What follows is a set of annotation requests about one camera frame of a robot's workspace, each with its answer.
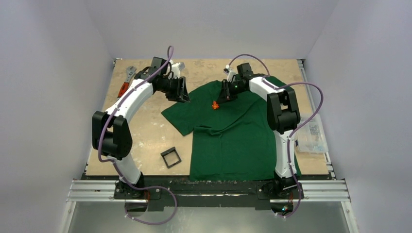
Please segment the orange leaf brooch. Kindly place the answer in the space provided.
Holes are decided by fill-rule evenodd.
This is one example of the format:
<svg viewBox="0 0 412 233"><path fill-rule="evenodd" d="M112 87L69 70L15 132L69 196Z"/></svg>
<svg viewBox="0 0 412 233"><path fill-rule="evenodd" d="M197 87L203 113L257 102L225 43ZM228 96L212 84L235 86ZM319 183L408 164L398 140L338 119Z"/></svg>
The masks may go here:
<svg viewBox="0 0 412 233"><path fill-rule="evenodd" d="M220 106L219 106L219 104L217 103L217 101L213 101L211 107L212 107L213 110L217 110Z"/></svg>

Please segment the green t-shirt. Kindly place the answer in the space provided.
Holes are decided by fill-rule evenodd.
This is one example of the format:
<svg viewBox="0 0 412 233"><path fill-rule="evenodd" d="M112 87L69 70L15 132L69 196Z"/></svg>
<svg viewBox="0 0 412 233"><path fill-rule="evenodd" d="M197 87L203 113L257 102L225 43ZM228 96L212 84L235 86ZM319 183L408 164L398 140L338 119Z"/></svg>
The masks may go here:
<svg viewBox="0 0 412 233"><path fill-rule="evenodd" d="M276 142L267 123L267 107L257 94L240 93L212 108L220 81L190 92L189 103L175 103L163 117L183 136L191 134L192 181L252 181L275 176Z"/></svg>

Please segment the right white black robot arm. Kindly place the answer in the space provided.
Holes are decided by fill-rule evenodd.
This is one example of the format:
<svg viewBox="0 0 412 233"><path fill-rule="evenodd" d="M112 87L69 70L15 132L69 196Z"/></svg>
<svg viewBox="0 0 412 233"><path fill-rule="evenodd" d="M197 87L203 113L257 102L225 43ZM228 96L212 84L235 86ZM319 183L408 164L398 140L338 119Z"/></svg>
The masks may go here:
<svg viewBox="0 0 412 233"><path fill-rule="evenodd" d="M227 75L222 81L218 104L236 100L243 92L257 94L266 101L267 123L275 136L276 165L271 194L280 198L296 190L302 195L302 185L297 179L294 161L294 131L301 120L295 91L283 85L269 81L269 75L255 74L249 63L243 63L233 69L226 65Z"/></svg>

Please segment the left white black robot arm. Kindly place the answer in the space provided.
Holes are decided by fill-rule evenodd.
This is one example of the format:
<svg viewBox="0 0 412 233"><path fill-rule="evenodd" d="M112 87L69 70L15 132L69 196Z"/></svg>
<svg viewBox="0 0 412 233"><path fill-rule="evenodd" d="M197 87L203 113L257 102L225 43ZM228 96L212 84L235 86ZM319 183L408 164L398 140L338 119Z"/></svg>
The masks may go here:
<svg viewBox="0 0 412 233"><path fill-rule="evenodd" d="M130 66L117 101L104 112L92 116L92 146L99 161L113 164L119 175L115 195L140 199L149 195L143 173L131 155L133 145L129 122L142 104L156 91L165 93L169 101L189 102L186 78L181 76L183 62L154 57L150 66L141 71Z"/></svg>

